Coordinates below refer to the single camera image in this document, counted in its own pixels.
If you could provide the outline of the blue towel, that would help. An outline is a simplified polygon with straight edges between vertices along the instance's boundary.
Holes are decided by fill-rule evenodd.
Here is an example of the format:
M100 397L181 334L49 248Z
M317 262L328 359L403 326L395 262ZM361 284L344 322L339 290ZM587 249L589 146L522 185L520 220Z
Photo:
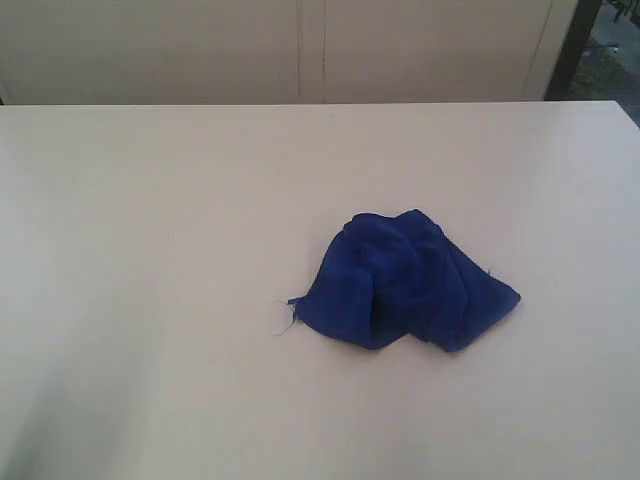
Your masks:
M295 320L329 338L378 350L411 335L459 352L521 300L419 210L355 215L332 239Z

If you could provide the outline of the black window frame post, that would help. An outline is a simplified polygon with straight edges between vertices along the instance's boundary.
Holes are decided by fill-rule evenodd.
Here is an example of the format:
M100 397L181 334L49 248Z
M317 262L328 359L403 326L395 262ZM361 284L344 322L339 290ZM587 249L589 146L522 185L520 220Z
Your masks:
M545 101L561 101L567 95L601 5L601 0L577 2L544 96Z

